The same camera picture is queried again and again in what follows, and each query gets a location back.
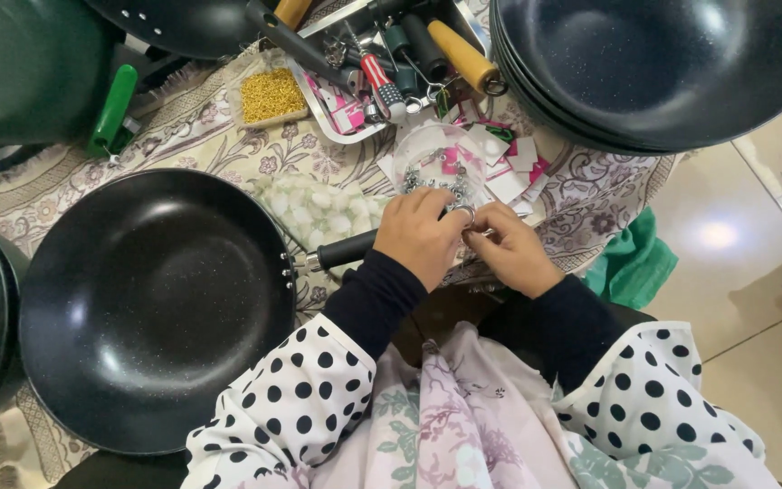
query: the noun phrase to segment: clear plastic container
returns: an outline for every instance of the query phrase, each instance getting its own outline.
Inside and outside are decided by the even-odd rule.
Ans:
[[[304,103],[303,109],[282,114],[281,116],[270,117],[252,124],[247,124],[243,120],[243,100],[240,96],[240,87],[243,85],[243,81],[246,77],[251,77],[258,73],[272,72],[277,68],[284,68],[290,71],[285,51],[279,48],[255,53],[246,51],[225,66],[225,71],[223,72],[226,88],[225,97],[229,101],[231,117],[236,125],[260,129],[300,120],[310,115],[310,109]]]
[[[409,193],[427,184],[448,188],[455,204],[476,207],[485,187],[487,164],[481,147],[456,125],[429,125],[404,138],[392,163],[395,187]]]

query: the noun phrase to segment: metal tray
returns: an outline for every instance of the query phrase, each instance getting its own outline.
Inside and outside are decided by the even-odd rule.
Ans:
[[[325,38],[325,35],[339,35],[342,30],[342,21],[344,20],[348,21],[354,31],[359,34],[373,29],[373,16],[367,7],[371,1],[355,0],[333,14],[323,17],[299,30],[298,34],[313,43],[319,50],[323,50],[322,40]],[[487,39],[485,30],[475,20],[465,0],[440,0],[436,14],[437,18],[447,24],[448,27],[454,29],[463,39],[472,44],[476,50],[485,55],[487,59],[491,59],[491,42]],[[306,78],[304,78],[303,69],[291,58],[288,59],[288,65],[297,85],[300,87],[300,91],[303,92],[303,96],[307,100],[307,105],[310,106],[310,111],[315,116],[315,120],[318,121],[319,127],[331,141],[340,144],[357,143],[390,126],[390,123],[385,121],[379,124],[368,125],[361,132],[347,135],[340,134],[334,130],[334,124],[330,120],[331,115],[327,107],[310,90],[310,86]],[[430,106],[426,97],[422,98],[421,102],[425,108]]]

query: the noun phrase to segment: black polka dot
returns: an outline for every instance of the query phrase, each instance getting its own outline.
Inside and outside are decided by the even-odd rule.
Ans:
[[[267,429],[274,433],[275,435],[280,434],[280,431],[282,431],[282,425],[280,424],[280,420],[272,417],[267,420]]]
[[[624,411],[623,406],[619,404],[613,404],[609,411],[611,411],[612,417],[614,417],[618,421],[623,421],[624,419],[626,419],[626,411]]]
[[[332,387],[330,382],[322,382],[319,385],[319,395],[321,398],[328,400],[329,397],[331,397],[331,391],[334,388]]]
[[[313,386],[309,382],[301,382],[295,387],[295,395],[301,399],[308,398],[313,393]]]
[[[680,403],[680,406],[692,406],[692,399],[690,399],[690,395],[681,389],[678,390],[678,402]]]
[[[710,414],[713,417],[717,416],[717,412],[714,411],[714,408],[712,408],[710,404],[708,404],[708,401],[702,401],[702,404],[705,405],[705,411],[708,411],[708,414]]]
[[[277,402],[282,397],[282,391],[276,385],[271,385],[267,388],[267,400],[270,402]]]
[[[322,352],[319,355],[319,366],[321,368],[329,368],[334,364],[334,357],[327,351]]]
[[[625,391],[626,389],[629,389],[629,386],[633,383],[630,381],[628,375],[625,373],[620,373],[617,377],[614,378],[614,384],[617,385],[618,389]]]
[[[661,383],[656,380],[648,380],[645,384],[645,392],[652,398],[662,397],[664,389]]]
[[[652,412],[645,412],[641,415],[641,425],[650,431],[659,429],[659,416]]]
[[[678,438],[687,442],[696,441],[696,430],[694,430],[687,423],[681,423],[678,425]]]
[[[621,448],[623,446],[623,443],[620,441],[620,437],[617,436],[617,433],[614,431],[608,432],[608,441],[612,444],[614,448]]]
[[[219,474],[213,476],[213,480],[204,485],[204,489],[216,489],[216,487],[223,481],[223,478],[219,477]]]
[[[313,428],[313,420],[309,416],[301,416],[297,419],[297,432],[305,435]]]
[[[259,427],[255,428],[255,433],[253,433],[253,436],[255,437],[255,441],[261,443],[262,445],[270,441],[270,437],[267,436],[267,433]]]
[[[288,451],[288,448],[282,449],[282,454],[285,455],[285,458],[288,459],[288,464],[291,466],[295,466],[295,458],[291,456],[291,451]]]

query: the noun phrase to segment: green towel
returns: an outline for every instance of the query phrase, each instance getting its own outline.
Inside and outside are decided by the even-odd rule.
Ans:
[[[657,220],[646,207],[593,262],[584,284],[603,299],[639,310],[650,304],[678,263],[657,238]]]

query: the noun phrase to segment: floral tablecloth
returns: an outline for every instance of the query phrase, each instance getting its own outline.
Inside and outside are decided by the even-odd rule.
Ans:
[[[322,17],[340,8],[337,0],[316,9]],[[487,30],[487,0],[469,0]],[[549,256],[564,270],[580,269],[615,233],[647,206],[666,182],[679,156],[624,157],[566,142],[523,114],[515,100],[491,101],[489,118],[510,124],[519,136],[534,136],[539,154],[552,162],[550,180],[527,217]],[[261,175],[310,173],[333,185],[359,185],[364,194],[393,193],[375,162],[393,149],[393,129],[358,144],[325,139],[312,119],[261,130],[233,125],[222,71],[192,90],[171,96],[141,118],[144,130],[116,162],[87,159],[80,148],[54,146],[0,174],[0,234],[31,255],[50,227],[78,199],[129,172],[180,167],[210,172],[244,186]],[[293,253],[303,252],[295,243]],[[492,277],[477,260],[467,260],[446,283]],[[336,283],[325,274],[298,279],[299,320],[320,311]],[[73,439],[38,405],[29,388],[0,415],[0,487],[48,487],[93,452]]]

